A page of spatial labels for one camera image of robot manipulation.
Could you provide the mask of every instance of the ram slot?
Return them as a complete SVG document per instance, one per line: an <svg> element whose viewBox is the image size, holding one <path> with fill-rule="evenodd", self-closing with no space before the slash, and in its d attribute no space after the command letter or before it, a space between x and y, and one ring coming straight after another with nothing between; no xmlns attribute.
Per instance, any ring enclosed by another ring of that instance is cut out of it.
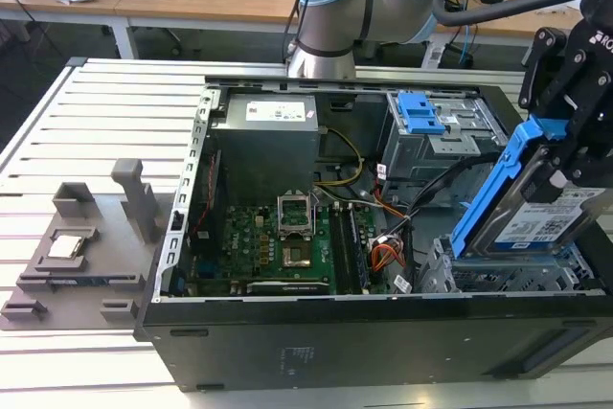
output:
<svg viewBox="0 0 613 409"><path fill-rule="evenodd" d="M330 206L329 230L336 293L359 294L362 290L353 253L352 223L349 213Z"/></svg>

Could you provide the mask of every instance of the blue latch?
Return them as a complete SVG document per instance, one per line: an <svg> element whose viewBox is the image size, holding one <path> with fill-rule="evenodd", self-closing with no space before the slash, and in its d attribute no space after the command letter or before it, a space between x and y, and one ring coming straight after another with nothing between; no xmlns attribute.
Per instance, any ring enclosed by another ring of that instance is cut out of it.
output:
<svg viewBox="0 0 613 409"><path fill-rule="evenodd" d="M398 93L398 109L410 134L443 134L434 105L425 93Z"/></svg>

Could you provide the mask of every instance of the desk leg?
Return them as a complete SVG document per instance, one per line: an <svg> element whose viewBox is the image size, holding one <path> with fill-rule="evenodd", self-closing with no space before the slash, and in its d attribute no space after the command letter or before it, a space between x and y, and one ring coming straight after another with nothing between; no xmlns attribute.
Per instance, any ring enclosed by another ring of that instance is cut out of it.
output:
<svg viewBox="0 0 613 409"><path fill-rule="evenodd" d="M444 47L447 44L446 37L433 34L428 41L428 48L421 62L421 69L438 69L443 58Z"/></svg>
<svg viewBox="0 0 613 409"><path fill-rule="evenodd" d="M122 59L138 59L138 48L136 48L131 28L126 25L112 25L111 28L115 35L119 56Z"/></svg>

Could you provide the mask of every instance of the label sticker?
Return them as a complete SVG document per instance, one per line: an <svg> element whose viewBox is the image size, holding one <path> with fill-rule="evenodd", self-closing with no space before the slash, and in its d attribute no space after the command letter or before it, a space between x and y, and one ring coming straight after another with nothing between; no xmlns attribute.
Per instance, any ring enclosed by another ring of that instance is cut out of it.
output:
<svg viewBox="0 0 613 409"><path fill-rule="evenodd" d="M307 119L305 104L300 101L251 101L247 103L245 118L248 122L304 122Z"/></svg>
<svg viewBox="0 0 613 409"><path fill-rule="evenodd" d="M439 120L441 121L441 123L444 124L458 124L458 119L456 119L455 115L440 115L439 116Z"/></svg>
<svg viewBox="0 0 613 409"><path fill-rule="evenodd" d="M68 284L68 285L76 285L77 280L50 280L50 284Z"/></svg>
<svg viewBox="0 0 613 409"><path fill-rule="evenodd" d="M387 179L387 167L381 163L376 164L376 177L384 181Z"/></svg>
<svg viewBox="0 0 613 409"><path fill-rule="evenodd" d="M404 280L404 278L402 278L400 275L396 275L394 278L394 284L400 291L402 291L403 294L411 292L411 284Z"/></svg>
<svg viewBox="0 0 613 409"><path fill-rule="evenodd" d="M554 203L524 203L495 242L510 249L527 249L556 241L581 216L583 202L603 192L566 189Z"/></svg>

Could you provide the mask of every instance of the green circuit board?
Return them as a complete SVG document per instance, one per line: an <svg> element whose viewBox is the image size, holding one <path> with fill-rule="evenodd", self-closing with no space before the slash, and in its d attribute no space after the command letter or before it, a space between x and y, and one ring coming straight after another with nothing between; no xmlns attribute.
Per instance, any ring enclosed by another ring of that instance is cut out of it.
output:
<svg viewBox="0 0 613 409"><path fill-rule="evenodd" d="M373 214L369 208L361 207L354 216L356 231L365 246L374 235ZM284 223L306 224L304 208L284 207ZM196 260L196 273L199 267L209 265L208 261ZM209 273L199 283L198 295L239 295L240 292L230 293L230 283L255 281L325 283L329 284L329 293L335 294L329 207L315 207L313 236L307 241L301 239L298 247L279 237L276 206L228 208L221 254Z"/></svg>

